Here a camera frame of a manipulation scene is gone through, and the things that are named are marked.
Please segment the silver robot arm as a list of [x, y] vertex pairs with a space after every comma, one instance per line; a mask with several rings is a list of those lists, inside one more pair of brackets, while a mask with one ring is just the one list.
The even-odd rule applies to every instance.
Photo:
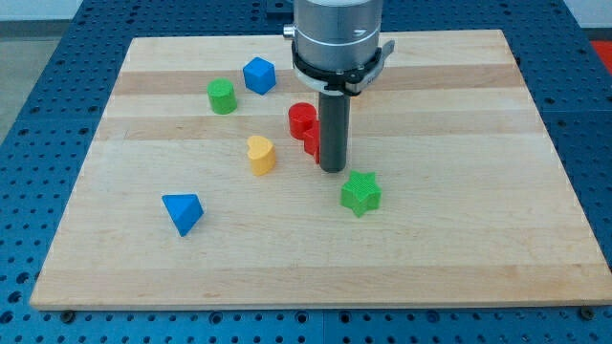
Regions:
[[383, 0], [295, 0], [292, 41], [296, 77], [331, 97], [355, 97], [382, 72], [395, 42], [379, 44]]

